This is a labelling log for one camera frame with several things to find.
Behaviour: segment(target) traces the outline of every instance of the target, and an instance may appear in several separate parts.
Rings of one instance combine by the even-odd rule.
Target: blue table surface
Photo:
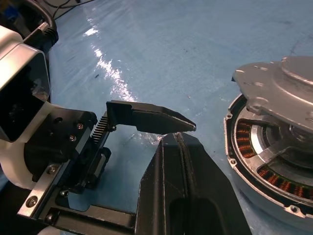
[[[312,0],[95,0],[57,20],[50,58],[52,103],[93,111],[111,99],[153,103],[197,124],[191,133],[232,181],[223,117],[240,93],[243,64],[313,55]],[[161,136],[118,126],[96,191],[70,195],[73,208],[136,211],[139,181]],[[310,234],[252,205],[236,188],[256,235]]]

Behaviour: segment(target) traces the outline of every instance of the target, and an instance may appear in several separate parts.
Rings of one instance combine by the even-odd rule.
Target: black cable
[[[64,6],[64,5],[66,5],[66,4],[68,4],[69,1],[70,1],[70,0],[67,0],[66,2],[60,4],[60,5],[57,7],[57,9],[53,12],[52,17],[55,18],[55,15],[57,14],[57,12],[58,12],[58,10],[60,9],[60,7],[62,7],[62,6]]]
[[[62,6],[56,6],[56,5],[52,5],[51,3],[49,3],[47,0],[43,0],[43,2],[45,4],[47,4],[48,6],[51,6],[53,8],[59,8],[59,9],[66,9],[66,8],[72,8],[72,7],[76,7],[76,6],[79,6],[79,5],[83,5],[85,3],[88,3],[88,2],[91,2],[91,1],[94,1],[94,0],[88,0],[88,1],[85,1],[85,2],[81,2],[81,3],[78,3],[78,4],[74,4],[74,5],[67,5],[67,6],[64,6],[62,4]]]
[[[42,7],[34,0],[24,0],[24,2],[28,7],[41,15],[52,29],[54,29],[55,31],[57,30],[57,25],[55,24],[54,17],[52,17],[52,15],[44,7]]]

